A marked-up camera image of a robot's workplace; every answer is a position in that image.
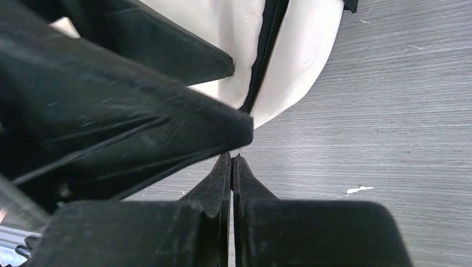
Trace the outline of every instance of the zipper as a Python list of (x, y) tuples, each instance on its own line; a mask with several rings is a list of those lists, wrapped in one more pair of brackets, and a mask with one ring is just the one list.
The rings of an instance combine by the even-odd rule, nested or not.
[(262, 14), (262, 26), (260, 28), (259, 41), (257, 44), (257, 57), (252, 65), (252, 74), (249, 91), (243, 105), (239, 110), (250, 114), (257, 94), (259, 94), (262, 81), (266, 75), (267, 65), (271, 58), (277, 35), (287, 11), (289, 0), (266, 0)]

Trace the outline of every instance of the white fabric cover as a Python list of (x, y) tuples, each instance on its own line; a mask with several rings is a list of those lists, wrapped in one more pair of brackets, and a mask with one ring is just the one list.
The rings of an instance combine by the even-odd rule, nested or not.
[[(257, 57), (265, 0), (141, 1), (232, 56), (232, 77), (190, 88), (239, 108), (247, 96)], [(343, 0), (289, 1), (252, 110), (254, 127), (279, 115), (311, 88), (331, 53), (343, 6)], [(71, 34), (64, 22), (55, 26)]]

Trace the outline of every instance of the laminate floor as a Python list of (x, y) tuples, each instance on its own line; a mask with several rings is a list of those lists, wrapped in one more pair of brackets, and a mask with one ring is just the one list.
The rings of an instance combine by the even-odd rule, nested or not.
[[(472, 1), (360, 2), (308, 95), (243, 156), (280, 198), (385, 205), (415, 266), (472, 266)], [(176, 200), (214, 161), (132, 199)], [(359, 186), (374, 188), (347, 195)]]

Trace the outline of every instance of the black plastic part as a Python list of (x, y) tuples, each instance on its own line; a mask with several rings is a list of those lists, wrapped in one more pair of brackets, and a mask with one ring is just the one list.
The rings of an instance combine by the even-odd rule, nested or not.
[(236, 266), (250, 266), (244, 265), (244, 262), (248, 262), (249, 250), (247, 226), (244, 221), (245, 205), (249, 199), (277, 197), (254, 177), (246, 159), (239, 155), (233, 159), (233, 193)]
[(205, 247), (205, 252), (200, 253), (209, 253), (206, 261), (216, 262), (219, 267), (228, 266), (231, 169), (231, 155), (222, 154), (210, 174), (180, 199), (199, 201), (203, 205), (207, 220), (206, 232), (202, 234), (211, 249)]
[(359, 0), (344, 0), (344, 10), (349, 10), (351, 13), (356, 13), (358, 3)]
[(203, 207), (197, 202), (69, 204), (54, 215), (30, 267), (196, 264)]
[(28, 236), (24, 239), (24, 243), (27, 247), (31, 248), (31, 250), (36, 250), (39, 243), (39, 238), (37, 236)]
[(54, 22), (64, 17), (65, 10), (59, 0), (18, 0), (47, 22)]
[(229, 153), (176, 202), (67, 204), (29, 266), (227, 266), (231, 181), (238, 267), (412, 266), (381, 205), (279, 200)]
[(18, 245), (18, 246), (15, 248), (15, 252), (16, 252), (18, 255), (20, 255), (20, 256), (22, 256), (22, 257), (24, 257), (24, 258), (26, 258), (26, 259), (30, 259), (30, 258), (31, 258), (30, 254), (29, 254), (29, 253), (31, 252), (31, 250), (30, 250), (27, 246)]
[(59, 0), (81, 37), (184, 85), (231, 76), (233, 59), (138, 0)]
[(357, 201), (248, 201), (244, 266), (412, 266), (381, 205)]
[(252, 141), (252, 119), (0, 1), (0, 174), (47, 212)]

